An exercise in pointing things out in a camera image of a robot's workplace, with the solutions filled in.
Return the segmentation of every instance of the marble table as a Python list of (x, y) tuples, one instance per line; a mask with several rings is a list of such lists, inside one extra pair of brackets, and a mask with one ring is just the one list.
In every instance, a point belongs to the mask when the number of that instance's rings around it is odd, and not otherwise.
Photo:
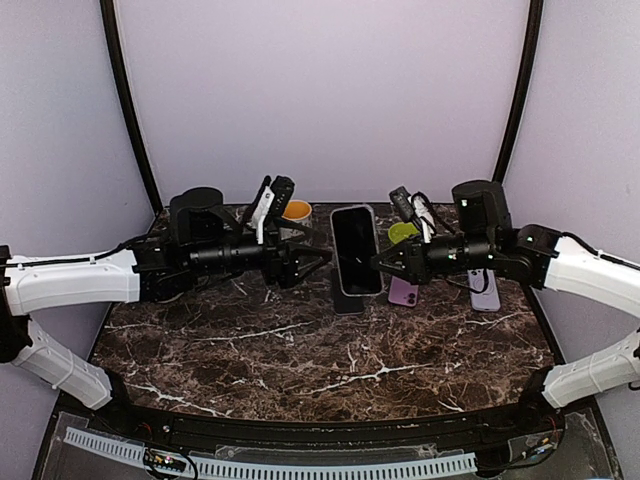
[[(316, 245), (330, 245), (329, 214), (339, 206), (314, 206), (314, 226), (325, 233)], [(390, 205), (374, 209), (385, 248), (399, 219)], [(455, 224), (451, 205), (437, 209)], [(166, 215), (156, 228), (165, 225)], [(495, 313), (472, 311), (468, 292), (437, 280), (420, 287), (413, 309), (390, 305), (382, 293), (366, 301), (365, 314), (337, 316), (331, 268), (289, 290), (249, 272), (169, 304), (117, 305), (93, 361), (120, 373), (141, 406), (305, 422), (504, 405), (517, 400), (531, 372), (553, 364), (517, 283), (498, 280)]]

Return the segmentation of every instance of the smartphone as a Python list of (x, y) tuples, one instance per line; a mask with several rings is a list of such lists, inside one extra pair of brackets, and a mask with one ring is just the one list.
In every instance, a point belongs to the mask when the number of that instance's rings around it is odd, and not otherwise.
[(331, 270), (331, 298), (333, 299), (333, 311), (336, 315), (360, 315), (364, 313), (364, 301), (362, 297), (347, 297), (340, 287), (340, 275), (338, 270)]
[[(482, 270), (469, 270), (469, 286), (474, 290), (484, 288), (484, 272)], [(493, 270), (487, 270), (487, 289), (483, 293), (471, 293), (471, 308), (478, 312), (497, 312), (500, 310), (500, 297), (498, 285)]]
[(406, 280), (391, 277), (388, 300), (395, 305), (415, 307), (418, 303), (418, 285), (411, 285)]
[(369, 205), (354, 205), (331, 212), (340, 285), (347, 296), (382, 292), (382, 274), (371, 268), (371, 258), (378, 253), (374, 218)]

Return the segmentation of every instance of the green cup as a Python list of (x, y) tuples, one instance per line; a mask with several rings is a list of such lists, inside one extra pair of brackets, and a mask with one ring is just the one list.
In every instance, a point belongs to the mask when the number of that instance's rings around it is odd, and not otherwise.
[(407, 238), (418, 233), (420, 232), (413, 223), (399, 222), (391, 225), (388, 235), (391, 243), (395, 245), (396, 243), (400, 243), (401, 241), (406, 240)]

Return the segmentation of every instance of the purple smartphone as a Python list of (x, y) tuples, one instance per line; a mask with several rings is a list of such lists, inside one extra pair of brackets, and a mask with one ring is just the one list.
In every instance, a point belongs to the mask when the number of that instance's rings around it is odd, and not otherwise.
[[(482, 270), (469, 270), (469, 286), (475, 290), (484, 288)], [(500, 297), (493, 270), (487, 270), (487, 290), (484, 293), (471, 292), (471, 308), (479, 312), (497, 312), (500, 310)]]
[(418, 303), (418, 285), (411, 285), (401, 278), (391, 277), (389, 303), (404, 305), (405, 307), (415, 307)]

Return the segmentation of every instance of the white wall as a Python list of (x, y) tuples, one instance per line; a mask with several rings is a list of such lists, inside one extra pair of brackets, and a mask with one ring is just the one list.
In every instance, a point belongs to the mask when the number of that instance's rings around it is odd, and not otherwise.
[[(115, 246), (152, 219), (109, 64), (99, 2), (0, 2), (0, 244), (57, 255)], [(34, 315), (87, 356), (105, 305)], [(0, 366), (0, 478), (31, 478), (56, 394)]]
[(527, 0), (117, 2), (163, 201), (253, 198), (285, 174), (308, 200), (451, 201), (493, 172)]
[[(640, 3), (546, 2), (506, 187), (516, 225), (573, 231), (636, 262), (640, 228)], [(567, 360), (640, 321), (567, 294), (540, 295)], [(625, 478), (640, 478), (640, 396), (599, 397)]]

